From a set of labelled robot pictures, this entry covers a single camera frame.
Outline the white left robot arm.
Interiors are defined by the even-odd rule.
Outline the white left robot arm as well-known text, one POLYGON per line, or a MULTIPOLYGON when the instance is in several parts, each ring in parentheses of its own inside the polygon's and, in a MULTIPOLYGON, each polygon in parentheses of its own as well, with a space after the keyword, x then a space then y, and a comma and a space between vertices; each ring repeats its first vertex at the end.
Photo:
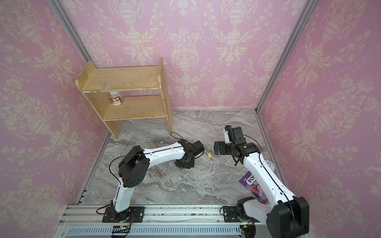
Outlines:
POLYGON ((110 205, 106 206, 102 222, 141 223, 145 207, 132 207, 131 199, 135 187, 143 182, 148 170, 169 161, 174 161, 175 166, 180 169, 191 169, 194 167, 196 157, 203 152, 204 145, 200 141, 191 143, 185 139, 155 149, 133 147, 118 165, 117 192, 110 205))

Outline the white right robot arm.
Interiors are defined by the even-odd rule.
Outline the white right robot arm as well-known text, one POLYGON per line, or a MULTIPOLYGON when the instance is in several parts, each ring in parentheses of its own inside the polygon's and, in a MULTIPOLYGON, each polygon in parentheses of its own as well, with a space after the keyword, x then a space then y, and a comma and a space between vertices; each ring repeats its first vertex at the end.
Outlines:
POLYGON ((225 126, 224 141, 214 144, 216 155, 229 155, 244 165, 258 181, 268 203, 253 197, 238 200, 237 213, 243 221, 255 219, 267 226, 273 238, 297 238, 310 231, 310 207, 297 197, 266 163, 259 146, 247 142, 240 127, 225 126))

